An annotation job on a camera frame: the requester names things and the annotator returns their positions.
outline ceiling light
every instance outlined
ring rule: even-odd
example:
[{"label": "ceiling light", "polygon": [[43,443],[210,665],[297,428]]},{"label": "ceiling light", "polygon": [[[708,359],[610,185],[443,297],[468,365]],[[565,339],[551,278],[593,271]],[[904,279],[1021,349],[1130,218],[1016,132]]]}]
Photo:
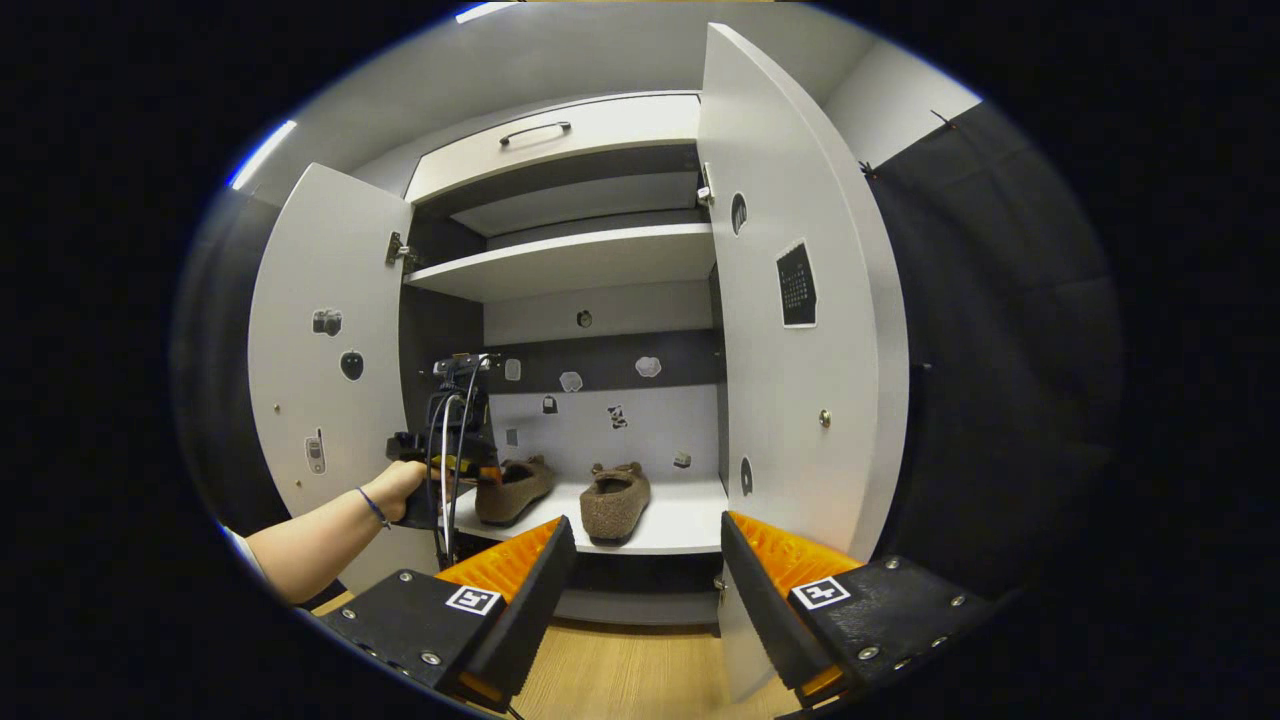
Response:
[{"label": "ceiling light", "polygon": [[498,10],[500,10],[503,8],[509,8],[512,5],[518,5],[518,3],[480,3],[475,8],[471,8],[470,10],[466,10],[463,13],[458,13],[457,17],[456,17],[456,19],[458,20],[458,24],[462,24],[462,23],[465,23],[467,20],[474,20],[474,19],[479,18],[480,15],[488,15],[489,13],[497,13]]},{"label": "ceiling light", "polygon": [[239,190],[241,186],[248,182],[248,178],[255,170],[257,170],[257,167],[262,164],[262,160],[266,160],[266,156],[275,150],[275,146],[284,140],[284,136],[289,135],[289,132],[297,126],[298,123],[293,120],[285,120],[283,126],[276,128],[276,131],[271,133],[271,137],[266,138],[266,142],[259,146],[259,149],[250,155],[250,159],[241,165],[239,172],[236,173],[236,178],[232,179],[232,190]]}]

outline wooden floor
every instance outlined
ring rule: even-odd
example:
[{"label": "wooden floor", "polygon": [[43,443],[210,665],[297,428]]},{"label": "wooden floor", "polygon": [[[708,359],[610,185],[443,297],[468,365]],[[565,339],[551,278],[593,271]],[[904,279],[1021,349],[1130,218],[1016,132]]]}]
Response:
[{"label": "wooden floor", "polygon": [[[315,614],[351,600],[343,593]],[[730,703],[721,641],[709,633],[568,620],[547,629],[525,689],[511,705],[526,720],[763,719],[800,708],[777,676],[745,702]]]}]

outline slipper pair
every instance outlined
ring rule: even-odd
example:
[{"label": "slipper pair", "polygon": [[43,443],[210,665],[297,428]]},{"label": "slipper pair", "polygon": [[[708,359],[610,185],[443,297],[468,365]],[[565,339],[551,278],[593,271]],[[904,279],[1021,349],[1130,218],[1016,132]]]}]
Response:
[{"label": "slipper pair", "polygon": [[[552,489],[552,470],[541,455],[502,464],[502,484],[476,488],[476,515],[486,525],[509,528]],[[625,544],[649,506],[649,479],[639,462],[605,470],[591,468],[591,484],[579,496],[582,529],[595,544]]]}]

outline cabinet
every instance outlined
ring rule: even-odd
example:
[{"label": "cabinet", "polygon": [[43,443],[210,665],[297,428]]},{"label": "cabinet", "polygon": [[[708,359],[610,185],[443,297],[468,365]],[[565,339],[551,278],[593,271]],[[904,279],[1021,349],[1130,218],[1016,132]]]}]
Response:
[{"label": "cabinet", "polygon": [[[525,360],[527,377],[489,380],[499,452],[543,452],[562,474],[525,524],[561,512],[572,521],[591,461],[637,460],[653,482],[628,544],[595,547],[575,527],[595,579],[566,593],[561,615],[590,616],[582,609],[593,603],[640,612],[636,593],[607,583],[627,585],[640,562],[660,575],[714,559],[724,509],[869,557],[901,460],[908,357],[892,251],[854,158],[795,81],[716,23],[699,94],[627,100],[644,113],[620,111],[618,102],[526,117],[436,150],[419,163],[404,199],[320,165],[306,170],[268,243],[250,323],[253,415],[291,512],[385,465],[385,438],[410,418],[398,357],[401,313],[413,297],[404,293],[429,293],[417,297],[474,309],[486,350]],[[568,132],[540,127],[561,118],[570,118]],[[627,178],[660,190],[645,202],[586,193],[591,206],[570,202],[552,225],[527,214],[512,220],[521,213],[511,209],[536,205],[531,195],[581,199],[566,188]],[[699,209],[704,183],[710,197]],[[472,214],[474,240],[445,261],[407,273],[385,261],[392,233],[430,246],[435,238],[416,228],[466,225],[480,208],[506,208],[483,228],[506,232],[477,231],[489,220]],[[312,314],[330,307],[343,313],[343,329],[314,333]],[[593,322],[570,322],[586,307]],[[644,377],[630,364],[650,347],[663,369]],[[352,351],[365,356],[357,380],[339,372]],[[575,364],[582,388],[564,392],[556,375]],[[556,415],[539,410],[547,395]],[[622,430],[607,421],[616,405],[631,420]],[[303,446],[321,430],[326,465],[317,475]],[[675,466],[677,451],[692,456],[690,468]],[[524,527],[483,527],[465,497],[463,533],[493,541]],[[358,592],[399,566],[434,571],[430,542],[430,533],[383,533],[340,579]],[[673,612],[718,615],[740,694],[771,666],[726,579],[723,602],[710,588],[667,588],[663,598],[680,596],[668,603]]]}]

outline cabinet shelf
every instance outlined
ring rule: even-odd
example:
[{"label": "cabinet shelf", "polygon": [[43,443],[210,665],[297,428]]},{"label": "cabinet shelf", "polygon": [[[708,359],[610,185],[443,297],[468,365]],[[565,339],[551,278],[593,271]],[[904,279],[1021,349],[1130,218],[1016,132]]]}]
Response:
[{"label": "cabinet shelf", "polygon": [[476,302],[553,292],[705,279],[716,264],[709,223],[622,228],[481,252],[404,278]]},{"label": "cabinet shelf", "polygon": [[586,482],[559,482],[527,515],[509,528],[485,525],[476,516],[475,491],[458,497],[460,532],[504,541],[564,515],[573,527],[579,552],[617,555],[689,555],[719,552],[721,512],[728,509],[718,477],[682,478],[652,484],[649,507],[640,515],[627,544],[595,546],[582,529],[579,496]]}]

